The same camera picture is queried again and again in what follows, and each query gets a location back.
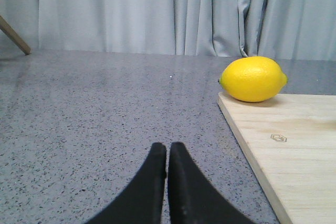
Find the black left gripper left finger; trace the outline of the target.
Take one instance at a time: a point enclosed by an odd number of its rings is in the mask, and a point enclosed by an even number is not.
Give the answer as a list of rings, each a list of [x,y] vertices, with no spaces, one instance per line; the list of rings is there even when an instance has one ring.
[[[87,223],[161,223],[165,165],[166,147],[153,143],[125,189]]]

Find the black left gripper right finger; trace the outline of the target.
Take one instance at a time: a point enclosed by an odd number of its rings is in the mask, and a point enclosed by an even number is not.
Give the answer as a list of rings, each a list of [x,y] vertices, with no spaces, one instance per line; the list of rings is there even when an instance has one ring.
[[[168,199],[171,223],[253,223],[212,186],[181,142],[171,144]]]

